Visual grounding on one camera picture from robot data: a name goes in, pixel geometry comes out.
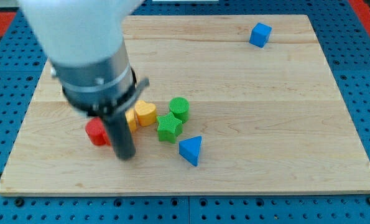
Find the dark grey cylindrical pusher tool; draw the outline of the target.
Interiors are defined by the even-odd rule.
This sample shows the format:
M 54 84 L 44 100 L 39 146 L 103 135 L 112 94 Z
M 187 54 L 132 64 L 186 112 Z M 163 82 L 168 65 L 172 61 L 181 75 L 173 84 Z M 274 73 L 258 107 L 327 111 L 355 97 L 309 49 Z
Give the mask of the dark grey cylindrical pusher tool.
M 102 122 L 116 157 L 124 161 L 134 157 L 136 148 L 125 112 L 103 116 Z

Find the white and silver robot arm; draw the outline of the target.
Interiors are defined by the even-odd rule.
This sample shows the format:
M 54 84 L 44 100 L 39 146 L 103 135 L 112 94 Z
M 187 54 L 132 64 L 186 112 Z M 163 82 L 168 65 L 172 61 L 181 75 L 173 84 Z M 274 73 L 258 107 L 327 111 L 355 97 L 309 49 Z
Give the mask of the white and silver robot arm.
M 141 0 L 19 1 L 66 99 L 102 120 L 121 160 L 136 153 L 125 112 L 149 86 L 148 78 L 136 80 L 122 29 L 125 17 L 141 4 Z

